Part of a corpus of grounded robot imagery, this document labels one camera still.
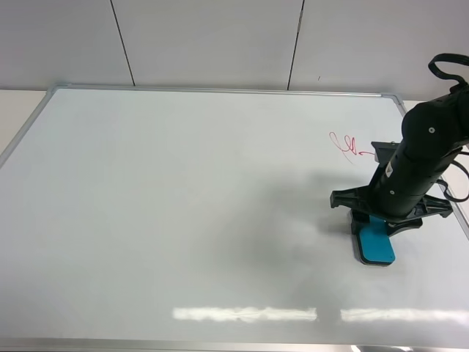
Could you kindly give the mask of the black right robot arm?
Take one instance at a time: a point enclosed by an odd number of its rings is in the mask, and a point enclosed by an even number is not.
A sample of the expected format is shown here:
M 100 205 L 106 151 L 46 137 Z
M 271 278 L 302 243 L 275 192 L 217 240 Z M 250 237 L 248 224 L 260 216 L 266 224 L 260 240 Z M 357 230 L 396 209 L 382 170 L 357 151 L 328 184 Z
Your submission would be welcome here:
M 372 142 L 378 166 L 368 185 L 333 191 L 330 206 L 349 208 L 352 233 L 358 234 L 373 218 L 382 220 L 388 236 L 418 229 L 423 219 L 451 215 L 460 200 L 445 192 L 428 191 L 468 143 L 468 87 L 458 85 L 448 95 L 419 103 L 402 120 L 399 144 Z

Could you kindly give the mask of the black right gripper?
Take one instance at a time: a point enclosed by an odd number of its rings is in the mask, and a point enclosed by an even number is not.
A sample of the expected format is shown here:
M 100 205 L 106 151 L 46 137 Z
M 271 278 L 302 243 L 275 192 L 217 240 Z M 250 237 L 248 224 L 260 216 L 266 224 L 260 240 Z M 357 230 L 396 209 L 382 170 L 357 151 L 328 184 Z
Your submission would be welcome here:
M 394 200 L 396 200 L 396 195 L 391 194 L 391 201 L 387 201 L 387 205 L 391 205 L 393 211 L 382 210 L 377 201 L 373 200 L 371 187 L 361 186 L 342 191 L 332 191 L 330 207 L 344 206 L 351 210 L 350 228 L 353 235 L 358 235 L 364 227 L 367 227 L 370 223 L 369 216 L 373 216 L 385 221 L 388 237 L 407 230 L 419 229 L 423 225 L 422 218 L 436 215 L 446 218 L 453 213 L 453 208 L 448 200 L 424 195 L 409 211 L 405 211 L 403 215 L 397 215 L 396 212 L 403 210 L 405 207 L 395 205 Z

